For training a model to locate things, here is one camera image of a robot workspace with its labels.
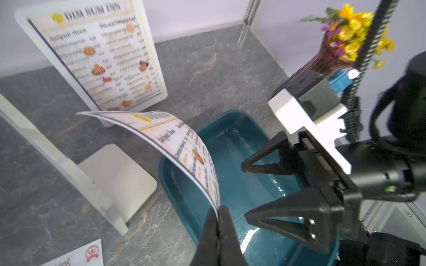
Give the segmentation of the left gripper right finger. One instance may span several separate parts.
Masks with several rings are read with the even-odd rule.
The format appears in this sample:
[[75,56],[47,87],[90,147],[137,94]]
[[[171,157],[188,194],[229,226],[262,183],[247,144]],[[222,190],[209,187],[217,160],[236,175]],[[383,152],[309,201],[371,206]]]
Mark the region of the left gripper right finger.
[[240,248],[230,211],[226,206],[219,208],[219,265],[248,266]]

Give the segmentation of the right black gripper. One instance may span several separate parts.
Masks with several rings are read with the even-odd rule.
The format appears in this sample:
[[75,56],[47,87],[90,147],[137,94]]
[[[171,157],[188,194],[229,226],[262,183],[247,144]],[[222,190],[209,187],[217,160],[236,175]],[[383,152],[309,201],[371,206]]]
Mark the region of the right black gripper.
[[386,150],[371,141],[339,146],[352,163],[345,174],[307,131],[296,149],[284,131],[241,163],[244,173],[296,175],[306,188],[245,213],[248,224],[283,235],[327,254],[336,238],[360,237],[363,200],[410,202],[419,195],[419,158]]

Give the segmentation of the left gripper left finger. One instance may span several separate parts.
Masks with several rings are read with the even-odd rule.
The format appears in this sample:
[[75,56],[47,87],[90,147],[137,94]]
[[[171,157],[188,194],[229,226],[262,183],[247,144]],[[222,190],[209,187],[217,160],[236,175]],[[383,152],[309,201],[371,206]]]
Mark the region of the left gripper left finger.
[[216,213],[210,208],[191,266],[218,266],[218,231]]

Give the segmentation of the red special menu sheet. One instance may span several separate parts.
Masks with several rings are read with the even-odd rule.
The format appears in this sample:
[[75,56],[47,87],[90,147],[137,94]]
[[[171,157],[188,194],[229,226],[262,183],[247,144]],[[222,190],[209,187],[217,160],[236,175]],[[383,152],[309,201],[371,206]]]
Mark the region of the red special menu sheet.
[[98,239],[42,266],[103,266],[102,240]]

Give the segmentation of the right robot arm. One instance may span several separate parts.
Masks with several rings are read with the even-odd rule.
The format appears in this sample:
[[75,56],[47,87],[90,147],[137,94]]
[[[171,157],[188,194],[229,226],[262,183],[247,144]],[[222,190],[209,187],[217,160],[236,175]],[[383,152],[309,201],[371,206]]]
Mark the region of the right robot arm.
[[387,24],[397,1],[380,1],[353,65],[353,83],[337,96],[323,75],[302,69],[282,83],[268,105],[284,126],[241,164],[243,172],[296,175],[303,188],[246,212],[248,224],[276,232],[319,253],[339,241],[342,266],[417,266],[426,250],[389,233],[361,235],[363,200],[413,202],[426,190],[426,55],[377,102],[370,139],[357,91],[374,54],[389,48]]

